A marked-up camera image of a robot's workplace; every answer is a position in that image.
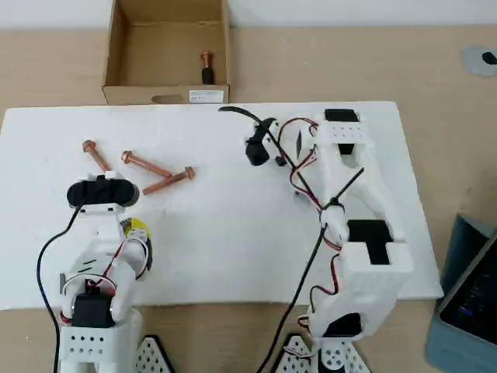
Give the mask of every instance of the white board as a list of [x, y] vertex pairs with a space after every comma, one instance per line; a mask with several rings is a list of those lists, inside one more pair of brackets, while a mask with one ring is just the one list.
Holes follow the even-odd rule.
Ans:
[[[392, 189], [415, 261], [401, 298], [442, 295], [439, 274], [397, 107], [394, 103], [260, 103], [242, 105], [280, 122], [325, 108], [350, 108], [367, 119], [385, 181]], [[219, 105], [96, 106], [9, 110], [0, 136], [0, 250], [4, 286], [0, 309], [42, 306], [35, 266], [40, 247], [72, 214], [70, 185], [99, 169], [82, 152], [92, 139], [113, 169], [140, 189], [160, 180], [124, 165], [133, 150], [166, 169], [196, 168], [196, 178], [141, 196], [128, 215], [151, 226], [154, 266], [137, 285], [136, 303], [289, 302], [318, 236], [318, 216], [296, 197], [288, 168], [252, 167], [244, 137], [253, 122]], [[360, 204], [347, 214], [361, 215]], [[58, 274], [70, 268], [89, 240], [74, 228], [47, 251], [42, 278], [58, 303]], [[299, 299], [329, 277], [331, 250], [322, 246]]]

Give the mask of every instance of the open cardboard box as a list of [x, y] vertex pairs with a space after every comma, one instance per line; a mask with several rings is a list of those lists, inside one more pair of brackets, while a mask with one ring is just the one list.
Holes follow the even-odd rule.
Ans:
[[[109, 105], [227, 103], [225, 0], [114, 0], [103, 92]], [[200, 52], [214, 53], [215, 85]]]

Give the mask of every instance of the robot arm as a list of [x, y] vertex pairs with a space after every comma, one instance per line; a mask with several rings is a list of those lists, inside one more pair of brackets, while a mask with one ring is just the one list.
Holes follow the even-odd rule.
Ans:
[[[220, 111], [243, 113], [232, 106]], [[302, 176], [303, 169], [314, 159], [308, 164], [304, 160], [295, 166], [281, 148], [283, 128], [302, 118], [294, 118], [275, 128], [262, 126], [262, 121], [251, 113], [243, 114], [255, 118], [259, 128], [258, 139], [261, 140], [259, 150], [264, 147], [263, 162], [256, 165], [251, 160], [251, 163], [260, 166], [269, 158], [275, 158], [269, 156], [275, 153], [275, 147], [277, 154], [284, 155], [284, 160], [292, 167], [290, 180], [295, 173], [299, 176], [302, 187], [297, 189], [306, 192], [317, 207], [321, 227], [327, 231], [327, 241], [339, 253], [335, 263], [332, 258], [335, 253], [330, 253], [332, 273], [324, 284], [319, 284], [325, 291], [315, 302], [311, 299], [312, 307], [308, 314], [301, 316], [301, 320], [307, 319], [306, 327], [314, 342], [315, 354], [307, 357], [312, 358], [313, 370], [318, 371], [316, 360], [320, 358], [317, 354], [320, 349], [324, 346], [326, 350], [340, 349], [341, 342], [375, 333], [394, 308], [398, 292], [413, 271], [405, 233], [390, 190], [381, 177], [367, 125], [360, 123], [353, 110], [326, 110], [325, 118], [318, 121], [304, 118], [311, 124], [310, 137], [307, 136], [306, 141], [300, 138], [297, 143], [308, 144], [306, 149], [317, 160], [316, 165], [312, 169], [306, 168], [305, 172], [309, 175], [314, 170], [318, 174], [315, 179], [320, 179], [322, 184], [320, 200], [309, 187], [305, 187]], [[334, 121], [334, 114], [342, 119]], [[262, 131], [266, 131], [265, 137], [261, 135]], [[278, 165], [284, 166], [284, 162], [278, 162]], [[375, 219], [348, 219], [345, 205], [351, 195], [364, 202]], [[326, 290], [329, 284], [335, 284], [333, 292]]]
[[119, 215], [136, 200], [136, 187], [112, 172], [68, 191], [94, 236], [61, 286], [61, 373], [87, 372], [90, 363], [99, 373], [134, 372], [142, 319], [132, 298], [152, 251], [146, 225]]

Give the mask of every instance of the device screen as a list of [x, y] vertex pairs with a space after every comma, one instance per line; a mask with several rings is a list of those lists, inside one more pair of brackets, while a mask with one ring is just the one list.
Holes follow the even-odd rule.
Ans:
[[497, 243], [493, 243], [440, 313], [447, 324], [497, 344]]

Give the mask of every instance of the copper screw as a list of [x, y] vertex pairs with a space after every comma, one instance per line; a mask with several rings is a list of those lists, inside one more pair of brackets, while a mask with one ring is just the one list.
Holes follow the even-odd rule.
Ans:
[[167, 187], [173, 183], [178, 183], [180, 180], [183, 179], [193, 179], [195, 177], [195, 171], [191, 167], [185, 167], [185, 171], [182, 173], [176, 173], [175, 175], [169, 177], [168, 179], [163, 179], [162, 181], [152, 184], [150, 186], [147, 186], [145, 189], [143, 189], [143, 194], [147, 195], [150, 193], [154, 193], [159, 189], [162, 189], [164, 187]]
[[125, 152], [123, 152], [123, 154], [121, 155], [121, 159], [126, 164], [128, 164], [129, 162], [134, 163], [135, 165], [143, 167], [144, 169], [148, 169], [148, 170], [152, 171], [153, 173], [156, 173], [160, 176], [164, 176], [164, 177], [171, 177], [172, 176], [172, 174], [167, 169], [163, 169], [159, 166], [154, 165], [153, 163], [150, 163], [150, 162], [147, 162], [141, 158], [138, 158], [136, 155], [133, 154], [133, 152], [131, 150], [126, 150]]
[[97, 152], [95, 146], [95, 142], [86, 140], [85, 142], [83, 142], [83, 151], [85, 153], [89, 153], [92, 156], [93, 160], [97, 162], [103, 172], [110, 171], [109, 165], [107, 165], [107, 162], [104, 161], [102, 156]]
[[211, 51], [201, 51], [200, 58], [203, 60], [203, 66], [205, 68], [210, 68], [212, 63], [212, 52]]

